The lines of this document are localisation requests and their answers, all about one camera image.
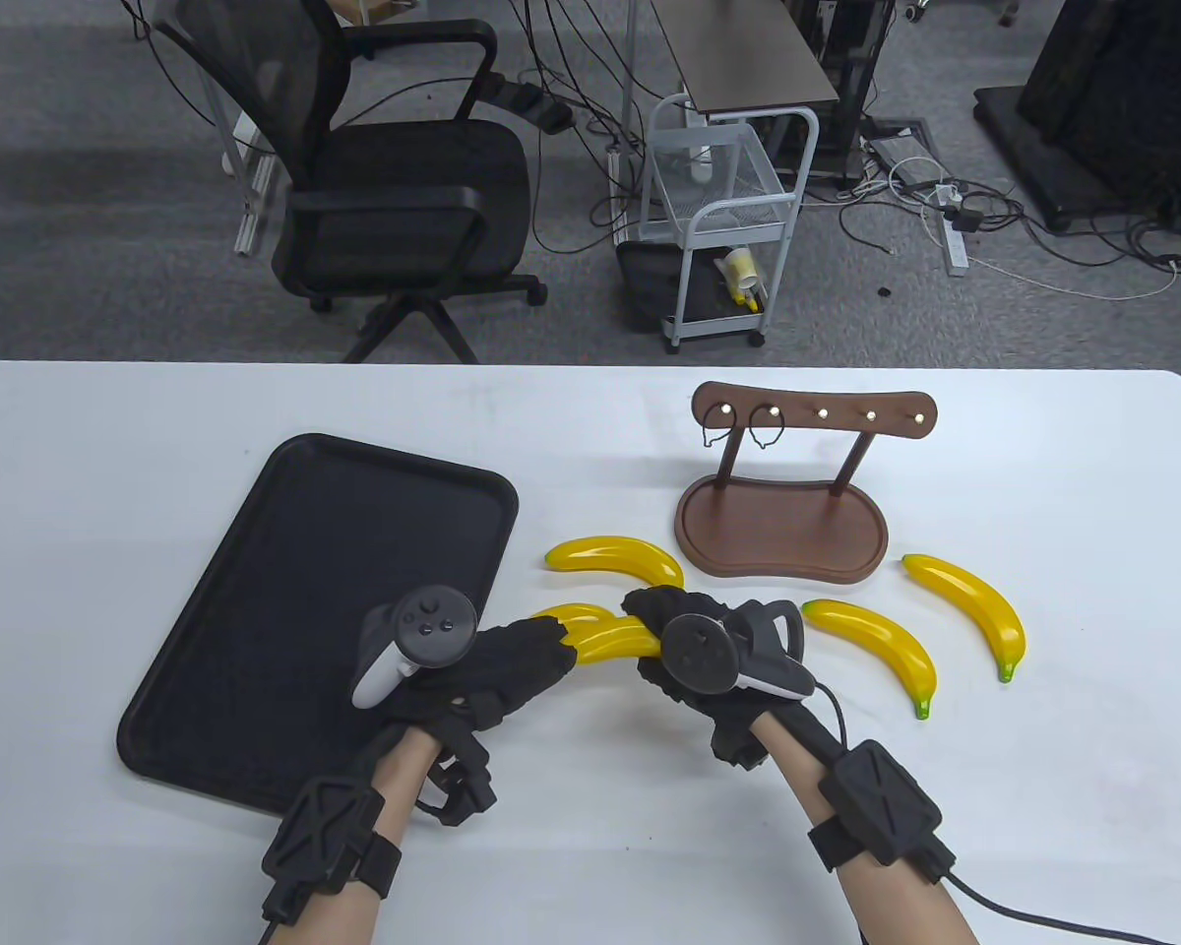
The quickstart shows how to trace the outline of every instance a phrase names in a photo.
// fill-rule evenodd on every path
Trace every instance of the floor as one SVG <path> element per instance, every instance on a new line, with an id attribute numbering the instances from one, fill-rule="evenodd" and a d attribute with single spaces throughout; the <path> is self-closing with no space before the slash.
<path id="1" fill-rule="evenodd" d="M 603 9 L 609 33 L 621 39 L 625 5 L 592 1 Z M 505 72 L 529 64 L 505 0 L 432 4 L 438 17 L 490 20 L 500 32 L 498 65 Z M 579 24 L 589 22 L 582 0 L 565 5 Z M 922 116 L 957 175 L 1010 187 L 1009 171 L 972 119 L 972 90 L 1023 80 L 1058 5 L 1025 0 L 1013 28 L 997 26 L 996 0 L 935 0 L 924 22 L 900 18 L 880 61 L 870 112 Z M 594 32 L 587 35 L 595 41 Z M 540 40 L 559 57 L 550 27 Z M 587 91 L 606 103 L 616 100 L 602 67 L 567 32 L 563 47 Z M 646 5 L 640 47 L 641 79 L 671 90 L 676 71 Z M 159 48 L 182 89 L 200 103 L 198 83 L 184 59 L 164 41 Z M 611 54 L 602 40 L 599 48 Z M 385 56 L 357 70 L 342 111 L 352 113 L 407 83 L 470 69 L 472 58 L 461 50 Z M 431 85 L 376 113 L 450 115 L 461 89 Z M 492 109 L 483 111 L 502 118 Z M 536 131 L 513 123 L 536 170 Z M 213 135 L 169 89 L 149 50 L 132 41 L 117 0 L 56 0 L 46 7 L 0 0 L 0 358 L 339 358 L 352 343 L 363 302 L 320 318 L 286 295 L 267 261 L 272 233 L 252 260 L 233 255 L 239 203 Z M 587 142 L 600 148 L 598 138 Z M 537 213 L 542 239 L 568 248 L 602 234 L 587 221 L 602 185 L 576 138 L 547 138 Z M 559 256 L 531 240 L 523 268 L 550 285 L 546 307 L 487 298 L 457 301 L 452 312 L 488 364 L 1162 369 L 1181 374 L 1181 280 L 1161 295 L 1127 302 L 1046 292 L 978 267 L 954 280 L 909 215 L 859 208 L 848 213 L 847 223 L 892 247 L 893 255 L 843 239 L 829 210 L 808 210 L 762 350 L 740 338 L 711 339 L 690 343 L 670 359 L 654 334 L 628 332 L 608 243 Z M 1102 247 L 1068 249 L 1104 255 Z M 1081 269 L 1051 260 L 1017 228 L 985 235 L 972 253 L 1004 269 L 1100 295 L 1148 293 L 1167 282 L 1131 262 Z M 428 324 L 413 319 L 376 359 L 442 361 L 450 352 Z"/>

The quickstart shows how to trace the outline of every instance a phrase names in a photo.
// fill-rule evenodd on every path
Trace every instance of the wooden post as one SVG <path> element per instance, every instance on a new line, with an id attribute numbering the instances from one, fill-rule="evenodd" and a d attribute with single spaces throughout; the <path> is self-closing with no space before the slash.
<path id="1" fill-rule="evenodd" d="M 722 450 L 722 464 L 717 467 L 717 478 L 713 478 L 713 489 L 725 489 L 730 482 L 730 470 L 735 468 L 736 456 L 739 455 L 739 444 L 744 441 L 744 428 L 732 428 L 726 437 L 726 449 Z"/>
<path id="2" fill-rule="evenodd" d="M 870 449 L 870 441 L 874 441 L 874 434 L 857 434 L 857 439 L 854 442 L 853 449 L 848 450 L 848 458 L 843 461 L 843 465 L 840 467 L 840 471 L 835 476 L 835 481 L 830 484 L 828 491 L 830 495 L 839 496 L 843 495 L 843 490 L 848 485 L 848 481 L 853 478 L 853 474 L 857 471 L 857 464 L 861 463 L 862 456 L 866 455 L 866 450 Z"/>

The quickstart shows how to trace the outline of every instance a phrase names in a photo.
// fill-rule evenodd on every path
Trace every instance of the cardboard box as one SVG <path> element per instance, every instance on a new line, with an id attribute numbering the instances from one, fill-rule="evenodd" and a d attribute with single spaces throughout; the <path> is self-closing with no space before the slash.
<path id="1" fill-rule="evenodd" d="M 365 22 L 384 22 L 398 14 L 410 13 L 417 5 L 411 0 L 328 0 L 328 6 L 339 18 L 361 27 Z"/>

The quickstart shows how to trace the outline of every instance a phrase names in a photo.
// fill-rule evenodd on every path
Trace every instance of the white table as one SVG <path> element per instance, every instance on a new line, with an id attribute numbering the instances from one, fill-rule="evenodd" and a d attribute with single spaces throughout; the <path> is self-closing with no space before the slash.
<path id="1" fill-rule="evenodd" d="M 0 364 L 0 945 L 248 945 L 275 821 L 141 782 L 119 715 L 263 460 L 319 429 L 508 476 L 520 517 L 487 620 L 616 606 L 631 581 L 552 575 L 565 539 L 676 548 L 673 506 L 716 468 L 699 382 L 922 390 L 940 423 L 880 437 L 856 482 L 892 530 L 839 595 L 890 613 L 941 673 L 913 719 L 868 653 L 807 662 L 941 804 L 959 875 L 1009 905 L 1181 943 L 1181 379 L 1157 373 L 360 365 Z M 852 435 L 792 432 L 738 474 L 822 476 Z M 893 565 L 934 553 L 1004 591 L 1030 634 L 1010 687 L 977 631 Z M 830 718 L 816 703 L 820 715 Z M 500 801 L 422 819 L 387 943 L 856 941 L 774 768 L 712 760 L 707 724 L 635 679 L 578 670 L 487 735 Z M 983 945 L 1075 941 L 964 901 Z"/>

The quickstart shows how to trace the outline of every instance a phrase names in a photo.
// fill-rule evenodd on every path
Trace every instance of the earring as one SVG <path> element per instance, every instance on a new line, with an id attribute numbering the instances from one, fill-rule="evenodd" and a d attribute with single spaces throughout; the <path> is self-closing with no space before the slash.
<path id="1" fill-rule="evenodd" d="M 775 418 L 778 422 L 778 432 L 775 434 L 775 438 L 771 439 L 770 442 L 765 442 L 764 444 L 761 439 L 757 438 L 757 429 L 756 429 L 757 411 L 765 411 L 765 413 L 770 415 L 771 418 Z M 748 436 L 752 437 L 753 444 L 757 444 L 758 447 L 761 447 L 761 449 L 764 450 L 766 447 L 774 447 L 783 437 L 783 429 L 785 426 L 788 426 L 788 422 L 783 419 L 783 410 L 779 410 L 778 406 L 775 406 L 774 404 L 768 404 L 768 405 L 762 404 L 758 406 L 753 406 L 752 415 L 749 415 Z"/>
<path id="2" fill-rule="evenodd" d="M 722 436 L 713 436 L 711 438 L 709 437 L 709 415 L 711 415 L 712 411 L 730 413 L 730 426 L 726 428 L 726 432 Z M 736 413 L 736 409 L 732 404 L 713 404 L 712 406 L 709 406 L 709 410 L 705 410 L 704 412 L 704 417 L 699 419 L 699 436 L 702 436 L 704 441 L 704 448 L 707 449 L 707 447 L 712 447 L 712 444 L 716 444 L 718 441 L 725 441 L 725 438 L 730 436 L 731 429 L 735 429 L 738 422 L 739 415 Z"/>

